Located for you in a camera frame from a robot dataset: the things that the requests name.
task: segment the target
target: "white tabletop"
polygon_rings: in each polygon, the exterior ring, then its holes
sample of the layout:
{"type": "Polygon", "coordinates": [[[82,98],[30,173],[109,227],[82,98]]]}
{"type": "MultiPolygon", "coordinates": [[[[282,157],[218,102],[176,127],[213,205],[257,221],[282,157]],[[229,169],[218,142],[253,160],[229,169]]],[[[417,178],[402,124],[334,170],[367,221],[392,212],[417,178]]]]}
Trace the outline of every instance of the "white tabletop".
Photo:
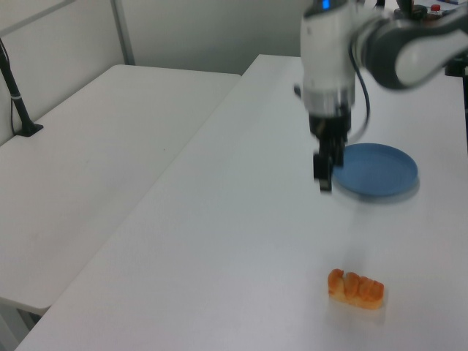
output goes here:
{"type": "Polygon", "coordinates": [[[0,148],[0,302],[43,313],[240,77],[115,66],[0,148]]]}
{"type": "Polygon", "coordinates": [[[319,193],[301,78],[260,56],[18,350],[465,350],[461,81],[395,94],[365,75],[362,141],[420,170],[412,196],[369,202],[319,193]],[[334,268],[383,282],[385,305],[330,301],[334,268]]]}

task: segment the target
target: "black cable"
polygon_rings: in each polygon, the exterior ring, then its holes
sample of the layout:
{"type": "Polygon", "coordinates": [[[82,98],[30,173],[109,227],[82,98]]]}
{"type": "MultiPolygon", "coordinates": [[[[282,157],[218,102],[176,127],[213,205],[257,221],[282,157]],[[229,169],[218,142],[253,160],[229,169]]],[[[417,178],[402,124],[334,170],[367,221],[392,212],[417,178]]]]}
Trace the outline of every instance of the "black cable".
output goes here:
{"type": "Polygon", "coordinates": [[[352,40],[350,46],[348,47],[348,53],[350,55],[352,67],[354,68],[356,75],[358,76],[359,82],[361,83],[361,86],[363,88],[364,99],[366,100],[366,120],[364,121],[362,127],[356,132],[356,134],[349,138],[349,144],[356,143],[363,136],[364,132],[367,129],[367,125],[369,124],[369,119],[371,116],[371,103],[369,101],[369,93],[367,92],[366,84],[364,83],[363,76],[361,75],[361,71],[359,70],[358,64],[356,63],[354,54],[352,52],[353,42],[354,41],[352,40]]]}
{"type": "MultiPolygon", "coordinates": [[[[8,56],[7,49],[5,48],[5,45],[4,45],[3,41],[1,40],[1,38],[0,38],[0,48],[5,53],[5,57],[7,58],[7,61],[8,61],[8,67],[10,67],[10,58],[8,56]]],[[[12,128],[13,136],[15,136],[16,135],[15,128],[13,127],[13,98],[10,98],[10,126],[12,128]]]]}
{"type": "Polygon", "coordinates": [[[10,125],[12,127],[13,136],[16,135],[15,128],[13,127],[13,99],[10,99],[10,125]]]}
{"type": "Polygon", "coordinates": [[[1,46],[1,49],[3,50],[3,52],[5,53],[5,56],[7,57],[8,66],[9,66],[10,65],[10,58],[8,56],[8,52],[7,52],[7,49],[5,48],[5,45],[1,41],[1,38],[0,38],[0,46],[1,46]]]}

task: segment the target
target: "white wall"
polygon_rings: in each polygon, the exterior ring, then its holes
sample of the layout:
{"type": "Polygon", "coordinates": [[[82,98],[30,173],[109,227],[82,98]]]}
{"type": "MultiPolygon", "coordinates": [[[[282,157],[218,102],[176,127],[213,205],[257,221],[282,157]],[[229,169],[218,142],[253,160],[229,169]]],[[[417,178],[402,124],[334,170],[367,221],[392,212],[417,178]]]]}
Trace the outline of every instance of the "white wall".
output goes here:
{"type": "Polygon", "coordinates": [[[116,0],[135,63],[242,74],[258,54],[299,55],[312,0],[116,0]]]}
{"type": "MultiPolygon", "coordinates": [[[[76,0],[2,39],[33,120],[124,62],[110,0],[76,0]]],[[[10,137],[10,94],[0,78],[0,144],[10,137]]]]}

